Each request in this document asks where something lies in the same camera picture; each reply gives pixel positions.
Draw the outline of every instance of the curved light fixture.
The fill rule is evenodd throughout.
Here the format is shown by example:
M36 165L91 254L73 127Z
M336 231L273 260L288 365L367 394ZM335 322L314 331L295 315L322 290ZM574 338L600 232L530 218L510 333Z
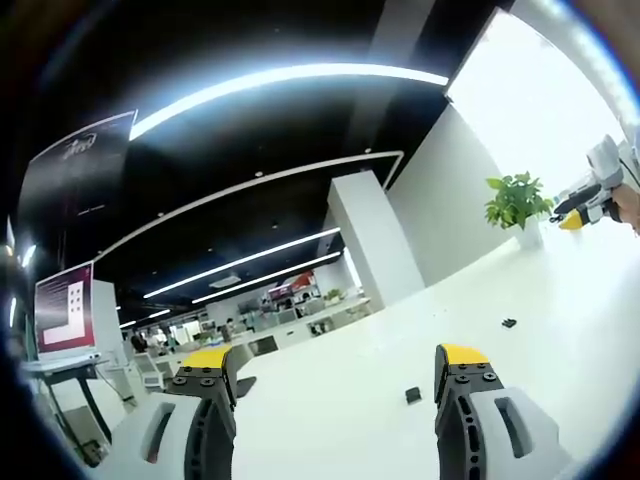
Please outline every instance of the curved light fixture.
M330 75L373 75L377 77L404 78L418 82L446 85L448 78L433 73L411 70L408 68L389 67L386 65L373 65L368 63L314 63L310 65L297 65L294 67L274 68L264 72L251 73L242 77L227 80L198 92L192 93L171 105L152 113L136 123L131 129L129 140L138 138L145 132L157 127L171 117L181 114L190 108L205 102L224 97L235 92L249 90L251 88L269 85L271 83L284 82L296 78L326 77Z

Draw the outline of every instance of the human hand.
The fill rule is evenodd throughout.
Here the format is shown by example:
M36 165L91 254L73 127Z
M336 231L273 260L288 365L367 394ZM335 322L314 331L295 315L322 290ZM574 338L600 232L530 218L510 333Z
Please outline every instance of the human hand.
M640 195L623 183L613 190L612 196L620 209L620 220L640 230Z

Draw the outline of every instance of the green leaves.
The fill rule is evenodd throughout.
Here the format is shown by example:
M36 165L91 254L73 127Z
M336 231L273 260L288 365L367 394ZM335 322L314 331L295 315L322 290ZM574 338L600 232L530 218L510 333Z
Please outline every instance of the green leaves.
M497 190L496 197L485 205L485 218L491 225L500 225L503 229L519 225L524 230L527 218L551 212L553 201L540 196L542 183L539 178L531 180L529 172L486 181L490 188Z
M494 190L500 190L504 187L504 182L499 178L487 178L487 184Z

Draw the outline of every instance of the white pillar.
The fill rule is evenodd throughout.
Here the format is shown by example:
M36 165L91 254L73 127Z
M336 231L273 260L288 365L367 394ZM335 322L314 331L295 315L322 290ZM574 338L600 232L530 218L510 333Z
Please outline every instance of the white pillar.
M328 202L374 310L425 288L400 222L373 172L334 178Z

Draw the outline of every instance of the person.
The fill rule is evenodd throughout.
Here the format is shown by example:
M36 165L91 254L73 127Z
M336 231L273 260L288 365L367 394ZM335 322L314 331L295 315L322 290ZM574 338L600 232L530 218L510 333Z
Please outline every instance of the person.
M147 342L144 341L138 332L135 332L131 336L131 345L133 345L136 353L144 353L147 351Z
M149 340L147 341L147 348L158 348L160 346L160 342L155 335L148 335Z
M622 184L613 193L613 201L620 209L620 220L630 224L640 234L640 194L627 184Z
M227 318L226 325L219 327L222 339L225 343L231 343L231 335L233 334L233 318Z
M242 323L244 323L244 326L247 329L247 331L256 333L256 327L254 327L253 325L249 325L246 318L242 320Z
M169 348L171 353L176 353L176 347L179 347L180 343L174 338L173 334L169 334L166 346Z

